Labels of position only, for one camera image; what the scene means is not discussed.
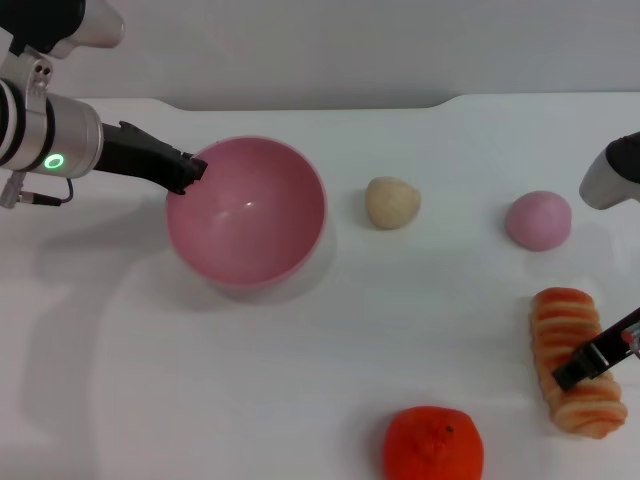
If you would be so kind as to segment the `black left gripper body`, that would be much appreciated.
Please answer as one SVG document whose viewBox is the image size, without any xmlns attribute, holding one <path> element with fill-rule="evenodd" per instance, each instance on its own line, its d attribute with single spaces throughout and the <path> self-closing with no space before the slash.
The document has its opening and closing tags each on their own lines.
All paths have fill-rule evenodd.
<svg viewBox="0 0 640 480">
<path fill-rule="evenodd" d="M 157 185 L 175 181 L 175 148 L 133 124 L 102 124 L 101 172 L 148 180 Z"/>
</svg>

